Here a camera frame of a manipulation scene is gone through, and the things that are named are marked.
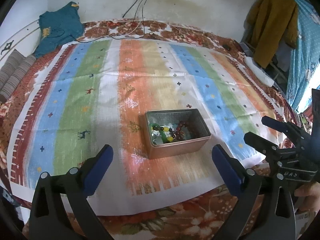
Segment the person right hand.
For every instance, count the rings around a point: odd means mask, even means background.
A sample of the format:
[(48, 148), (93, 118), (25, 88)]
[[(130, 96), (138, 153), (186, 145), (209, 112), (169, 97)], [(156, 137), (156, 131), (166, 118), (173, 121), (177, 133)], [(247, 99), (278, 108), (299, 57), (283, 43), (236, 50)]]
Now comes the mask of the person right hand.
[(320, 207), (320, 185), (318, 182), (309, 182), (294, 191), (295, 197), (304, 197), (299, 207), (300, 211), (318, 212)]

